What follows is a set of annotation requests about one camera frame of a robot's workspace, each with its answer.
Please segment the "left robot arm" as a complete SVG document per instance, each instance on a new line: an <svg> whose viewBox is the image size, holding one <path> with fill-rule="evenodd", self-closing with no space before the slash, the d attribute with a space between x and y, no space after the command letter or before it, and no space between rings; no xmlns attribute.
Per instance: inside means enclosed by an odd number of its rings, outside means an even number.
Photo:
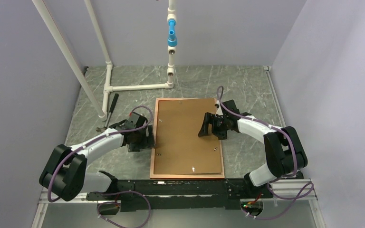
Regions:
<svg viewBox="0 0 365 228"><path fill-rule="evenodd" d="M106 172L87 173L87 167L108 152L126 147L129 152L154 148L154 128L149 120L131 112L128 119L119 121L92 139L76 144L56 146L49 157L39 183L46 188L49 202L70 201L80 193L99 192L112 199L119 190L118 179Z"/></svg>

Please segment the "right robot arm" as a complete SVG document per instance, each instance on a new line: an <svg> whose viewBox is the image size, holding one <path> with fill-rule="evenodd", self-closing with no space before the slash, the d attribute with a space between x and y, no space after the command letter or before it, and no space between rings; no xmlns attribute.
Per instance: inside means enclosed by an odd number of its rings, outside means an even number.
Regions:
<svg viewBox="0 0 365 228"><path fill-rule="evenodd" d="M220 140L227 138L229 130L246 134L264 145L266 161L246 174L243 192L255 197L261 186L278 178L297 173L308 164L305 150L294 127L277 127L241 113L233 100L218 104L221 114L205 113L199 137L213 134Z"/></svg>

